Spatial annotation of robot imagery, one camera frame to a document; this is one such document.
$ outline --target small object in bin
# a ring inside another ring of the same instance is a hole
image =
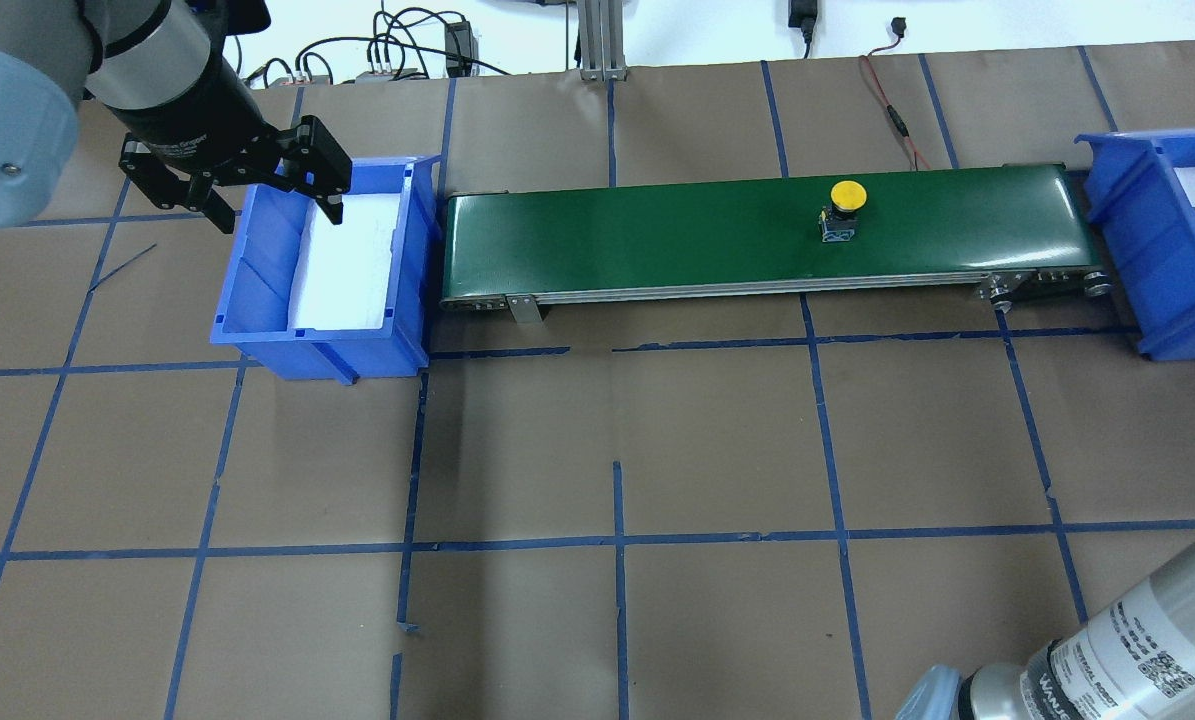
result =
[[[820,210],[820,229],[825,242],[852,240],[859,220],[856,214],[868,202],[868,191],[857,181],[839,181],[829,192],[831,202]]]

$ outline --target white background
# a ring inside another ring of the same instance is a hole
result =
[[[575,8],[568,37],[564,5],[433,2],[425,6],[468,16],[482,59],[510,73],[564,69],[574,50]],[[268,6],[272,26],[241,41],[245,72],[274,55],[292,61],[301,47],[321,37],[368,36],[370,17],[379,10],[373,0],[268,0]],[[397,12],[407,4],[386,0],[386,6]],[[894,16],[908,18],[908,36],[895,53],[1195,41],[1195,0],[820,0],[811,55],[834,59],[889,44]],[[801,59],[801,33],[786,24],[788,0],[625,0],[625,55],[633,66]],[[445,47],[437,23],[413,31],[421,45]],[[235,48],[228,45],[225,56],[234,63]],[[367,70],[363,42],[318,51],[335,67],[336,82]],[[441,59],[429,59],[433,75],[443,74]]]

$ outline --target white label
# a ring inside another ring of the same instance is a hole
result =
[[[1085,720],[1144,720],[1195,689],[1195,646],[1147,580],[1060,644],[1050,666]]]

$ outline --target metal post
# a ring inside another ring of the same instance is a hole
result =
[[[580,1],[580,76],[587,81],[625,79],[624,0]]]

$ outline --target red wire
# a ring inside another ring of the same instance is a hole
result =
[[[859,59],[863,60],[863,67],[868,68],[868,74],[872,76],[872,84],[877,86],[877,96],[881,96],[881,104],[884,106],[890,106],[890,99],[889,97],[885,97],[885,88],[881,87],[881,78],[877,76],[877,70],[872,67],[872,55],[884,50],[894,50],[902,39],[903,38],[897,38],[891,42],[890,45],[874,47],[872,50],[868,50],[868,55],[859,55]],[[917,168],[918,160],[921,161],[921,165],[926,165],[926,170],[930,170],[930,164],[927,164],[926,156],[917,149],[917,143],[913,142],[913,137],[903,137],[903,141],[907,142],[908,147],[913,150],[913,170]]]

